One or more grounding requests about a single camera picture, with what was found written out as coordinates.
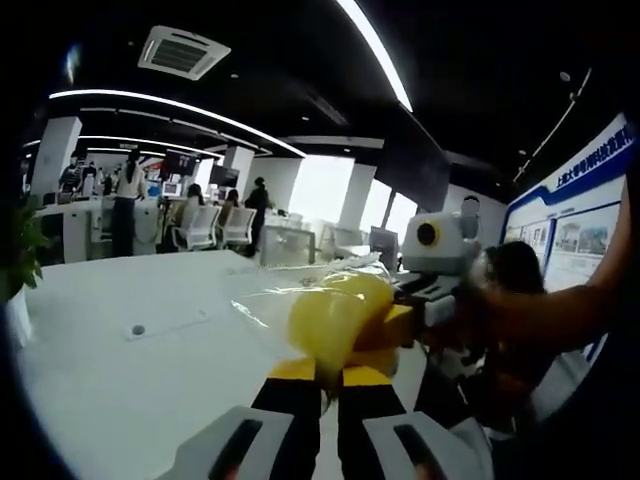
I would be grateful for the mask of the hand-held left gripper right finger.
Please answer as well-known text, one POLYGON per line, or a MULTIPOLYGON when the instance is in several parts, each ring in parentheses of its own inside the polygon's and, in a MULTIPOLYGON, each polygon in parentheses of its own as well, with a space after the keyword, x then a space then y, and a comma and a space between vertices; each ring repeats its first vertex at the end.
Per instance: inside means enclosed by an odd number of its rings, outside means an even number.
POLYGON ((492 449, 453 383, 428 368, 415 407, 376 370, 351 371, 338 403, 346 479, 492 479, 492 449))

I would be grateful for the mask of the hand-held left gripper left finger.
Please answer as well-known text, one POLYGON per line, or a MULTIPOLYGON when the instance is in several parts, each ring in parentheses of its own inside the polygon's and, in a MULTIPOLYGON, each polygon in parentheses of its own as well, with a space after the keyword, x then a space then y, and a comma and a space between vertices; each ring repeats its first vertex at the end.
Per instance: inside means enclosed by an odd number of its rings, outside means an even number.
POLYGON ((249 406, 234 406, 177 449, 171 479, 310 479, 320 450, 320 387, 310 359, 284 361, 249 406))

